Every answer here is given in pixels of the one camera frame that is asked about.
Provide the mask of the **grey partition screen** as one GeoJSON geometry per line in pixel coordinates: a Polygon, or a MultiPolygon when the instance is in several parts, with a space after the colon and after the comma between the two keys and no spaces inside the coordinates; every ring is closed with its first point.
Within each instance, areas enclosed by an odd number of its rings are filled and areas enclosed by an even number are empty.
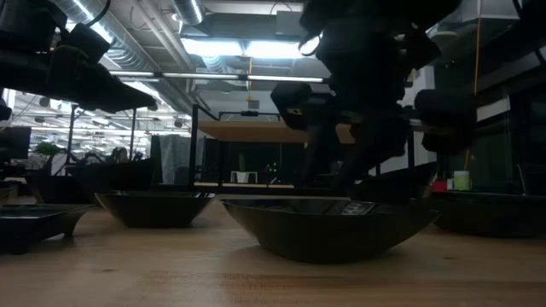
{"type": "Polygon", "coordinates": [[[191,139],[179,135],[151,137],[153,183],[187,185],[191,139]]]}

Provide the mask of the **black square mini plate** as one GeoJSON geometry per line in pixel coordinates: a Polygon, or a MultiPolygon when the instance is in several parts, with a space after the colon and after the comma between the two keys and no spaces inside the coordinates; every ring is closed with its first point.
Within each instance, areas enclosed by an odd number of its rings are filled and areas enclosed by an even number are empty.
{"type": "Polygon", "coordinates": [[[73,236],[78,220],[94,205],[20,204],[0,206],[0,254],[24,254],[57,235],[73,236]]]}

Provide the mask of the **white stool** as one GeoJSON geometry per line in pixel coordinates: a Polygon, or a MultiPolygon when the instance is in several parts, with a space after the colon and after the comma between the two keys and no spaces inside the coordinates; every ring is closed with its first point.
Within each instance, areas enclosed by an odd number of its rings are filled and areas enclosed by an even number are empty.
{"type": "Polygon", "coordinates": [[[232,171],[230,181],[232,183],[257,183],[258,173],[256,171],[232,171]]]}

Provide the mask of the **white ceiling box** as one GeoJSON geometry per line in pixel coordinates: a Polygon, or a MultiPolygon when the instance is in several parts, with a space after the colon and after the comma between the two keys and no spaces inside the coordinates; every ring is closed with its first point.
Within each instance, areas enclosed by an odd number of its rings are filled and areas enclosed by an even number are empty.
{"type": "Polygon", "coordinates": [[[462,0],[459,6],[463,21],[482,19],[517,20],[512,0],[462,0]]]}

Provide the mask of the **small green background plant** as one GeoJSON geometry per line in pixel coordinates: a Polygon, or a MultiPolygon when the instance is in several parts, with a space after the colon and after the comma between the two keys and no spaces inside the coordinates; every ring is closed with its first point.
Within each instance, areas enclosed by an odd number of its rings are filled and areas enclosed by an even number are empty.
{"type": "Polygon", "coordinates": [[[34,149],[35,154],[46,157],[46,163],[42,167],[43,171],[51,172],[53,159],[57,154],[64,154],[66,150],[60,148],[52,142],[40,142],[34,149]]]}

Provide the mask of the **black rounded mini plate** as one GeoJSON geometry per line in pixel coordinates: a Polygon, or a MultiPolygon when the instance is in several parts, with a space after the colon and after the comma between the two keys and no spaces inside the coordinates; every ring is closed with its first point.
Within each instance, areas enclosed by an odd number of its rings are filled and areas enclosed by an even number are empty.
{"type": "Polygon", "coordinates": [[[213,201],[215,194],[164,191],[95,193],[98,202],[128,228],[184,228],[213,201]]]}
{"type": "Polygon", "coordinates": [[[546,196],[443,192],[409,202],[439,211],[434,224],[450,232],[497,238],[546,234],[546,196]]]}

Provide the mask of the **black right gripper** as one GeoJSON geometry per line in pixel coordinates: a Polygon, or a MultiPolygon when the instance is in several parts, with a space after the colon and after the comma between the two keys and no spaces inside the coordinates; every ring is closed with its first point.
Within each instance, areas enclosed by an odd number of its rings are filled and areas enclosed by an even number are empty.
{"type": "Polygon", "coordinates": [[[404,155],[407,134],[419,130],[434,152],[459,150],[472,138],[477,122],[474,101],[437,90],[422,90],[413,106],[397,102],[358,100],[354,97],[315,92],[308,84],[281,83],[270,94],[282,120],[292,130],[320,127],[348,129],[355,142],[343,156],[332,188],[352,187],[365,171],[404,155]]]}

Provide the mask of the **small silver ceiling duct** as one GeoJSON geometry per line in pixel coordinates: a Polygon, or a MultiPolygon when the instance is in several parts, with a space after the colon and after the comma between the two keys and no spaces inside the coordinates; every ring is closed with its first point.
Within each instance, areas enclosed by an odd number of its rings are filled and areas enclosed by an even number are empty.
{"type": "Polygon", "coordinates": [[[206,17],[205,7],[201,0],[171,0],[178,18],[183,24],[194,26],[206,17]]]}

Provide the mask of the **dark computer monitor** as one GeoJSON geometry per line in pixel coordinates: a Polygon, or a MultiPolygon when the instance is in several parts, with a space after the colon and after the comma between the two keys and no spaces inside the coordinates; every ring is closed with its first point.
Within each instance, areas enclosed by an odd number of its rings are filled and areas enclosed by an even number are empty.
{"type": "Polygon", "coordinates": [[[0,131],[0,162],[10,159],[27,159],[31,127],[6,127],[0,131]]]}

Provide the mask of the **ceiling light panel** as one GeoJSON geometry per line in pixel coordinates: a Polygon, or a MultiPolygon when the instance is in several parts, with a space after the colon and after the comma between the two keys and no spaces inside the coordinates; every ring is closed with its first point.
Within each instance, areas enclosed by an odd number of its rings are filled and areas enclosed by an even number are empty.
{"type": "Polygon", "coordinates": [[[296,43],[279,41],[252,41],[246,47],[245,55],[258,59],[299,59],[303,57],[296,43]]]}
{"type": "Polygon", "coordinates": [[[181,43],[191,55],[199,56],[239,56],[243,55],[241,45],[236,41],[202,40],[182,38],[181,43]]]}

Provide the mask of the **grey ceiling unit box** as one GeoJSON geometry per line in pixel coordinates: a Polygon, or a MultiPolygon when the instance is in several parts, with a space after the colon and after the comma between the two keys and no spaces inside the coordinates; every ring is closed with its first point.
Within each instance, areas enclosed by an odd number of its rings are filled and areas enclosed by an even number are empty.
{"type": "Polygon", "coordinates": [[[299,24],[300,12],[276,12],[276,34],[284,36],[302,36],[305,30],[299,24]]]}

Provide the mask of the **pale green cup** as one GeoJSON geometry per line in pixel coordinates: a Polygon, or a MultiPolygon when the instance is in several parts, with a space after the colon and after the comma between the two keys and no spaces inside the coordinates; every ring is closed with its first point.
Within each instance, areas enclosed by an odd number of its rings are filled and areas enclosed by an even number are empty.
{"type": "Polygon", "coordinates": [[[469,171],[454,171],[453,183],[454,183],[454,190],[468,191],[471,188],[469,171]]]}

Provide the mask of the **black wavy-cornered mini plate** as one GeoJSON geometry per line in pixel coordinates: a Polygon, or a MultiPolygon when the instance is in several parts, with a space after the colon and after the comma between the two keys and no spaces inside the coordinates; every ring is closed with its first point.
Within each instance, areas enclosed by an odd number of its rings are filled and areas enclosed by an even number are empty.
{"type": "Polygon", "coordinates": [[[405,203],[422,197],[437,169],[437,164],[430,162],[368,177],[356,184],[348,195],[352,200],[405,203]]]}

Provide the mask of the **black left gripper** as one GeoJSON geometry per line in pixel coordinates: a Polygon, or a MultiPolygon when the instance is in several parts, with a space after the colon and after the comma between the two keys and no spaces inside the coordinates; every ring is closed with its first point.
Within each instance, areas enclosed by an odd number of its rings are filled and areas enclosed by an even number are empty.
{"type": "Polygon", "coordinates": [[[99,109],[106,113],[143,107],[157,109],[151,95],[123,83],[99,61],[92,63],[82,51],[65,44],[37,53],[0,47],[0,88],[42,96],[64,96],[62,87],[49,82],[52,59],[60,49],[67,52],[63,59],[68,60],[64,74],[69,99],[84,109],[99,109]]]}

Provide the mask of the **black leaf-shaped mini plate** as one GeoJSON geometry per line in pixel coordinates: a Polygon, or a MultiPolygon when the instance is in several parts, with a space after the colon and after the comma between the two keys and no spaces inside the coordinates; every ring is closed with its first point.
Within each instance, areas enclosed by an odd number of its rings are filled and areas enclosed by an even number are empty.
{"type": "Polygon", "coordinates": [[[440,212],[408,205],[335,199],[222,199],[224,208],[265,250],[311,264],[374,258],[434,222],[440,212]]]}

